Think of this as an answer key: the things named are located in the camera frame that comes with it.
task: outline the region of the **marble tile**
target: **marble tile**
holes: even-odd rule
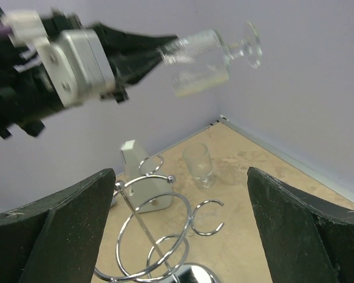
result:
[[[209,189],[194,186],[183,161],[183,150],[193,143],[205,143],[214,161],[217,181]],[[223,208],[214,204],[207,205],[196,217],[197,227],[204,232],[225,222],[221,232],[212,237],[200,237],[188,232],[186,237],[190,246],[188,261],[206,265],[223,282],[272,282],[247,190],[247,170],[250,166],[258,167],[312,195],[354,210],[354,203],[221,123],[183,141],[162,153],[162,156],[165,159],[163,171],[174,174],[177,178],[173,185],[174,191],[186,196],[193,207],[212,198],[225,203]],[[129,215],[130,210],[119,197],[117,205],[109,213],[97,260],[98,268],[105,273],[121,275],[115,260],[115,244],[119,230]],[[142,218],[158,239],[170,233],[181,232],[186,209],[179,199],[174,199],[168,209],[142,214]],[[173,243],[174,240],[165,242],[161,246],[162,250],[166,252]],[[121,250],[123,264],[128,272],[134,273],[145,267],[150,248],[151,244],[137,223],[131,222],[124,235]],[[183,245],[171,258],[170,264],[176,264],[182,254]],[[153,275],[164,271],[165,269],[157,270]],[[102,281],[93,277],[92,282]]]

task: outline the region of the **small glass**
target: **small glass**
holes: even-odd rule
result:
[[[214,166],[205,144],[188,146],[182,155],[198,188],[207,189],[215,183]]]
[[[243,39],[233,44],[224,44],[219,33],[209,29],[172,41],[161,52],[177,97],[226,82],[230,78],[228,67],[237,58],[246,58],[250,66],[257,68],[262,57],[259,36],[249,22]]]

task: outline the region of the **lavender wall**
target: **lavender wall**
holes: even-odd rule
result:
[[[263,65],[236,62],[221,114],[354,192],[354,0],[194,0],[225,41],[255,23]]]
[[[103,21],[126,31],[186,34],[201,29],[190,0],[1,0],[13,9],[46,13],[51,6],[76,12],[83,23]],[[91,101],[45,121],[39,139],[14,127],[10,140],[0,140],[0,212],[24,205],[72,185],[100,169],[121,171],[120,146],[138,139],[150,154],[188,137],[216,120],[213,95],[175,98],[169,78],[159,67],[129,90],[131,101]]]

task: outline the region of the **wine glass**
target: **wine glass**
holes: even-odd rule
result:
[[[228,67],[237,58],[246,58],[250,66],[258,68],[262,57],[260,38],[250,22],[245,25],[244,38],[233,44],[225,45],[219,33],[209,29],[174,40],[160,51],[177,97],[226,82]]]

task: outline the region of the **chrome spiral rack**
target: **chrome spiral rack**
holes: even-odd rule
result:
[[[142,166],[143,164],[147,161],[147,159],[143,160],[140,162],[139,165],[139,174],[141,177],[138,177],[136,179],[133,179],[127,183],[124,181],[118,181],[115,184],[115,189],[114,189],[114,195],[113,197],[115,198],[118,195],[122,195],[124,201],[132,211],[132,214],[127,218],[127,220],[124,222],[119,235],[117,239],[117,244],[116,244],[116,261],[118,264],[119,269],[123,273],[123,276],[111,276],[111,275],[106,275],[99,271],[97,267],[94,269],[94,274],[107,282],[127,282],[127,281],[133,281],[133,282],[162,282],[162,283],[173,283],[173,282],[183,282],[183,283],[210,283],[210,282],[220,282],[219,278],[207,267],[200,265],[200,264],[193,264],[193,263],[185,263],[188,254],[189,254],[189,242],[186,239],[186,233],[188,232],[189,228],[192,228],[192,230],[199,236],[212,236],[218,233],[224,226],[224,223],[221,223],[215,230],[211,232],[201,232],[199,231],[196,226],[194,225],[194,218],[199,211],[201,207],[208,203],[216,203],[220,206],[224,206],[224,204],[217,199],[208,199],[205,200],[204,202],[200,203],[199,205],[196,206],[196,208],[193,210],[191,208],[191,205],[189,201],[187,200],[186,197],[184,197],[182,194],[179,193],[163,193],[160,195],[155,196],[154,198],[148,199],[147,201],[143,202],[139,207],[135,208],[133,203],[131,202],[129,195],[126,192],[126,188],[131,186],[134,183],[140,182],[145,179],[150,179],[150,178],[156,178],[156,179],[161,179],[166,181],[167,183],[174,183],[176,181],[175,176],[169,175],[169,176],[162,176],[162,175],[156,175],[155,173],[162,167],[163,165],[163,158],[162,156],[158,156],[160,158],[160,165],[156,167],[156,169],[152,172],[149,173],[143,173],[142,172]],[[150,233],[149,229],[145,225],[144,221],[139,215],[139,211],[146,206],[149,203],[154,202],[156,199],[161,198],[163,196],[173,196],[176,198],[180,198],[185,206],[186,206],[186,212],[187,212],[187,217],[186,221],[183,227],[183,231],[181,234],[170,234],[166,235],[164,237],[161,237],[158,240],[155,240],[152,234]],[[121,251],[121,242],[123,239],[123,234],[132,220],[134,218],[138,221],[139,225],[143,229],[144,233],[146,234],[148,240],[152,244],[152,248],[150,249],[147,259],[146,259],[146,268],[134,273],[134,274],[129,274],[126,269],[124,268],[122,264],[122,260],[120,257],[120,251]],[[170,250],[168,250],[165,254],[161,251],[159,245],[164,242],[168,241],[171,239],[175,239],[175,243],[172,245]],[[180,245],[183,243],[185,250],[183,253],[183,256],[181,260],[175,265],[175,266],[170,266],[168,263],[168,259],[172,256],[172,254],[180,247]],[[156,253],[160,256],[160,259],[158,259],[155,263],[151,264],[150,260],[153,255],[153,253],[156,251]],[[152,277],[151,272],[153,272],[155,269],[160,267],[161,265],[165,265],[168,269],[164,274],[162,274],[159,277]]]

